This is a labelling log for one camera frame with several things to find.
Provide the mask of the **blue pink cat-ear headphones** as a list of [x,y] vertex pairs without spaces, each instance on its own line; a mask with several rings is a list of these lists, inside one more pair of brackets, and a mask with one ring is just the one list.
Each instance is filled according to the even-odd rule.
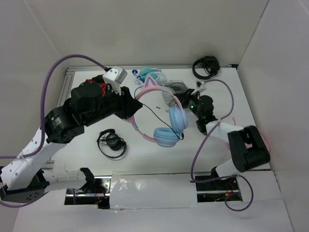
[[145,140],[156,143],[161,147],[173,147],[177,142],[183,139],[183,132],[188,127],[187,114],[183,110],[179,99],[172,93],[172,91],[167,89],[167,87],[161,87],[150,75],[145,78],[141,92],[136,95],[136,100],[139,100],[143,95],[152,91],[162,91],[162,93],[171,96],[177,103],[176,107],[169,108],[169,119],[171,125],[167,128],[156,128],[153,137],[150,137],[139,130],[134,116],[131,116],[126,122],[130,123],[134,130]]

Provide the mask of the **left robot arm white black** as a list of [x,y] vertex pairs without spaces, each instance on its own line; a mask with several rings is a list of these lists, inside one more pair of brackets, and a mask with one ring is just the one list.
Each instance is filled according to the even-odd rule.
[[131,96],[127,87],[115,93],[111,84],[102,87],[86,81],[73,88],[70,98],[47,114],[29,144],[1,169],[1,200],[16,207],[17,203],[29,205],[53,190],[93,191],[96,180],[88,168],[57,173],[42,167],[57,151],[83,134],[85,127],[111,115],[129,119],[141,108],[142,103]]

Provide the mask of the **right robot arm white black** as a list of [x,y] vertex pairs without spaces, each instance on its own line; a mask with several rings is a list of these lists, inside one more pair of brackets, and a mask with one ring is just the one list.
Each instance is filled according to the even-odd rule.
[[[223,123],[214,116],[213,99],[207,95],[200,95],[196,89],[187,89],[181,94],[176,94],[184,108],[190,109],[197,117],[197,128],[205,135],[202,144],[194,156],[190,175],[195,183],[211,182],[215,189],[222,189],[227,185],[228,178],[239,176],[248,170],[270,162],[270,153],[256,126],[241,127]],[[202,181],[194,178],[193,171],[200,152],[209,151],[215,155],[219,153],[212,145],[204,148],[206,140],[210,137],[217,138],[227,143],[231,158],[211,170],[210,178]]]

